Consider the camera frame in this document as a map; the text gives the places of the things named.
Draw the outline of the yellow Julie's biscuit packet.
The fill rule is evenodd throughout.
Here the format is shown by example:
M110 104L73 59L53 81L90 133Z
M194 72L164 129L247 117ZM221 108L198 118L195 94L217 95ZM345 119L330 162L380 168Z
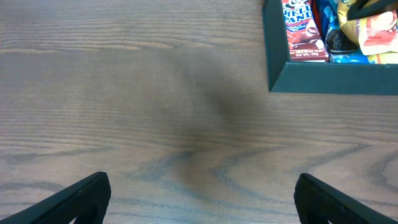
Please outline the yellow Julie's biscuit packet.
M382 1L392 9L382 9L371 16L350 19L348 13L358 0L341 0L337 6L340 29L364 55L397 52L397 1Z

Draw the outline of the yellow gum canister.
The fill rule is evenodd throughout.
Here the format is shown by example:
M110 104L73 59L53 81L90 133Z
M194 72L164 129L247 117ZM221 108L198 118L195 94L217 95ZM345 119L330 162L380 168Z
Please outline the yellow gum canister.
M368 55L371 64L398 64L397 52L385 52L382 54Z

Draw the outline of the Hello Panda biscuit box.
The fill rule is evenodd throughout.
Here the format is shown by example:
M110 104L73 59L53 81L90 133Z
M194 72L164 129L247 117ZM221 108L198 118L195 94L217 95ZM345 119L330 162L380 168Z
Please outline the Hello Panda biscuit box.
M282 0L290 52L294 62L327 62L329 54L315 23L309 0Z

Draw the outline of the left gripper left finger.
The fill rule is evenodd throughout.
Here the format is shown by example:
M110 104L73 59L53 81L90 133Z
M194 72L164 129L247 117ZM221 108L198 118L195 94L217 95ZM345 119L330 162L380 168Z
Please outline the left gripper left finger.
M1 224L102 224L110 198L107 173L95 172Z

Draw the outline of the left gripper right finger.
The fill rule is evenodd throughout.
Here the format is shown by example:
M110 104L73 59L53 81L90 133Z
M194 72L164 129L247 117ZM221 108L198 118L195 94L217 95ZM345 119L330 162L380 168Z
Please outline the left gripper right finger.
M397 224L308 173L298 178L294 202L301 224Z

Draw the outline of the dark green box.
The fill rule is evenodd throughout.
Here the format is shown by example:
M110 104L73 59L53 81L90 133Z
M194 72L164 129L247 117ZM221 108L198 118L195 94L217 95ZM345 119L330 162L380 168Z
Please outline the dark green box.
M290 60L282 3L262 7L270 92L396 95L396 64L293 62Z

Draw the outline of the blue Oreo cookie pack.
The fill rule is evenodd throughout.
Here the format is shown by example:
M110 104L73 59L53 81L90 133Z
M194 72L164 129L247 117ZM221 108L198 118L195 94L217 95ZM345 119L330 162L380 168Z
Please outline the blue Oreo cookie pack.
M318 12L319 25L330 63L368 64L368 58L340 28L337 15L339 1L315 0L313 6Z

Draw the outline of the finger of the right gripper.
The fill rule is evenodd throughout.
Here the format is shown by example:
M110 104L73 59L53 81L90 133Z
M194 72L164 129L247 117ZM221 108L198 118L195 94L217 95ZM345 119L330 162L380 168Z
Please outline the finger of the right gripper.
M347 20L362 19L397 10L397 0L357 0L347 13Z

